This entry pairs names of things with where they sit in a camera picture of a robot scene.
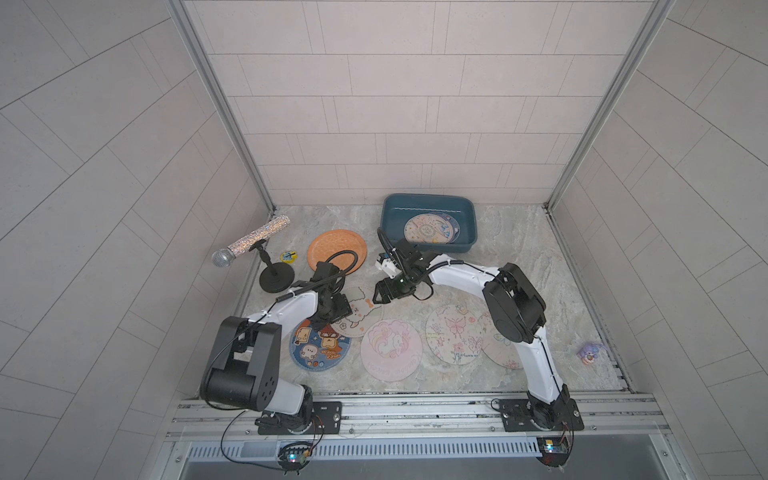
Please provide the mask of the pink flowers round coaster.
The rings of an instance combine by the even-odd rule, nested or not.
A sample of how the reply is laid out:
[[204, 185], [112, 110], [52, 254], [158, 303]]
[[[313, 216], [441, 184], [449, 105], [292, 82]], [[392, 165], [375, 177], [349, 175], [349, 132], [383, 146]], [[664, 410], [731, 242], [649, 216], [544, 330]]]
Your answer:
[[451, 234], [451, 226], [440, 214], [419, 214], [404, 226], [404, 237], [412, 243], [447, 244]]

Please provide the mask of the teal plastic storage box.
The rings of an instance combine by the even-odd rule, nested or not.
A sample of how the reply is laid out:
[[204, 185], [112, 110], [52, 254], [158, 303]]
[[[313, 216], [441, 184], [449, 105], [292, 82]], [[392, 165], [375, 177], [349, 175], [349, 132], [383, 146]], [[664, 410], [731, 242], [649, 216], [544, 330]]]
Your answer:
[[474, 204], [451, 195], [389, 195], [381, 229], [393, 244], [406, 240], [423, 251], [466, 253], [478, 240]]

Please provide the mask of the blue bears picnic coaster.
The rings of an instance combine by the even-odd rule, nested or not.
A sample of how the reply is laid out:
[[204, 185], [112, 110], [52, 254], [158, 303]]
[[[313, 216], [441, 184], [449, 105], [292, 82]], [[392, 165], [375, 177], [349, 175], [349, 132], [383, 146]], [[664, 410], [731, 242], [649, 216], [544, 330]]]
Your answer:
[[441, 218], [445, 220], [450, 226], [451, 226], [451, 237], [449, 239], [449, 243], [453, 243], [458, 239], [458, 236], [460, 234], [460, 225], [458, 221], [449, 214], [440, 214]]

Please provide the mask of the white butterfly bow coaster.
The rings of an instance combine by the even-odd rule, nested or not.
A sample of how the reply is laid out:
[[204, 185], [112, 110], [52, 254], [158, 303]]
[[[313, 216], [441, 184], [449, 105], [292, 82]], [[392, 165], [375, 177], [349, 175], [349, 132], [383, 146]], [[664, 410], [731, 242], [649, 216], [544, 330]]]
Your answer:
[[482, 353], [486, 320], [467, 307], [448, 305], [432, 312], [426, 321], [426, 339], [432, 353], [451, 365], [466, 365]]

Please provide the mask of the white alpaca coaster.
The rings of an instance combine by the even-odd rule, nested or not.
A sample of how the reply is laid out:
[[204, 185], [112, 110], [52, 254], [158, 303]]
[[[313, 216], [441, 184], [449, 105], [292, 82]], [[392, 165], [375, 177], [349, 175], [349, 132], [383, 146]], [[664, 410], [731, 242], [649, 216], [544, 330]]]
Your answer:
[[354, 287], [346, 293], [346, 297], [352, 313], [331, 324], [331, 327], [342, 336], [362, 338], [383, 318], [382, 305], [374, 304], [360, 287]]

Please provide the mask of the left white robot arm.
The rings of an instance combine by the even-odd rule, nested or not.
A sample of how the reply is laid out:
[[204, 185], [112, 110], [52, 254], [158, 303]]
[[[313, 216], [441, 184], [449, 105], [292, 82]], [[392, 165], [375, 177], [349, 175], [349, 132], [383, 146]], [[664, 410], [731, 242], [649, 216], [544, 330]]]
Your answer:
[[313, 424], [309, 386], [279, 378], [281, 345], [290, 339], [303, 366], [327, 369], [345, 355], [348, 341], [332, 325], [352, 314], [342, 293], [347, 272], [320, 262], [254, 318], [222, 321], [201, 379], [200, 398], [216, 409], [264, 413], [271, 428], [302, 433]]

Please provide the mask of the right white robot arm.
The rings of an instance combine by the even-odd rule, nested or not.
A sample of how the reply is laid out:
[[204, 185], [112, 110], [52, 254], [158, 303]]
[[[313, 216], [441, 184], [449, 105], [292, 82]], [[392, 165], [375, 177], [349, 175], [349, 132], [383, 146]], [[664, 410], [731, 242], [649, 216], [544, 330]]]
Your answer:
[[381, 228], [377, 236], [384, 252], [376, 267], [386, 277], [375, 286], [375, 304], [414, 296], [421, 284], [452, 287], [483, 299], [496, 331], [520, 356], [527, 378], [527, 418], [544, 431], [584, 429], [576, 401], [552, 360], [546, 303], [518, 265], [476, 266], [446, 254], [422, 252], [405, 239], [392, 243]]

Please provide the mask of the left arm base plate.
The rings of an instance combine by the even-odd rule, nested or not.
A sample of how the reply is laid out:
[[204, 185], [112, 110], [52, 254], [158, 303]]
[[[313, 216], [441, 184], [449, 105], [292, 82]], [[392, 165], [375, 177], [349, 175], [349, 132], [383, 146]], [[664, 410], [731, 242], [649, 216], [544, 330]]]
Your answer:
[[314, 402], [302, 406], [296, 415], [267, 412], [255, 421], [259, 435], [338, 434], [343, 404]]

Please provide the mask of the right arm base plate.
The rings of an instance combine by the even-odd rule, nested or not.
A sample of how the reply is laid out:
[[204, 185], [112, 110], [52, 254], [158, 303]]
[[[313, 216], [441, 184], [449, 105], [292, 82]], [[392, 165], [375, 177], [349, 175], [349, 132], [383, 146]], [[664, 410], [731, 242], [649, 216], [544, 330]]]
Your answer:
[[534, 397], [493, 401], [506, 432], [583, 431], [584, 422], [576, 401], [557, 399], [547, 404]]

